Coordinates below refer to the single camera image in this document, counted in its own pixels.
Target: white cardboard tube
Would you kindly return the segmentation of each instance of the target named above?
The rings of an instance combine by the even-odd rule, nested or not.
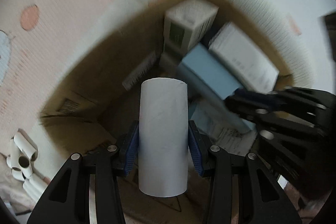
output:
[[[32,146],[25,137],[20,133],[16,133],[14,135],[14,142],[18,146],[18,148],[26,154],[29,160],[35,160],[36,158],[36,149]]]
[[[26,156],[19,157],[19,165],[22,173],[26,178],[30,178],[33,174],[32,166],[30,164],[29,159]]]
[[[43,194],[44,190],[48,187],[48,184],[45,183],[42,179],[38,177],[36,174],[32,174],[29,178],[29,182],[33,185],[41,194]]]
[[[10,149],[10,161],[11,161],[11,168],[14,168],[15,170],[19,171],[20,166],[19,166],[19,157],[21,155],[20,149],[17,147],[15,144],[14,140],[11,139],[9,142],[9,149]]]
[[[167,198],[184,193],[188,179],[186,83],[154,78],[141,85],[139,189]]]
[[[12,169],[12,162],[11,162],[11,157],[10,156],[8,156],[6,158],[6,163],[7,163],[7,166]]]
[[[12,175],[13,175],[13,178],[17,179],[17,180],[20,180],[20,181],[25,181],[25,178],[23,176],[23,173],[22,171],[17,171],[17,170],[12,170]]]
[[[42,194],[32,186],[28,179],[23,183],[23,188],[33,201],[38,202]]]

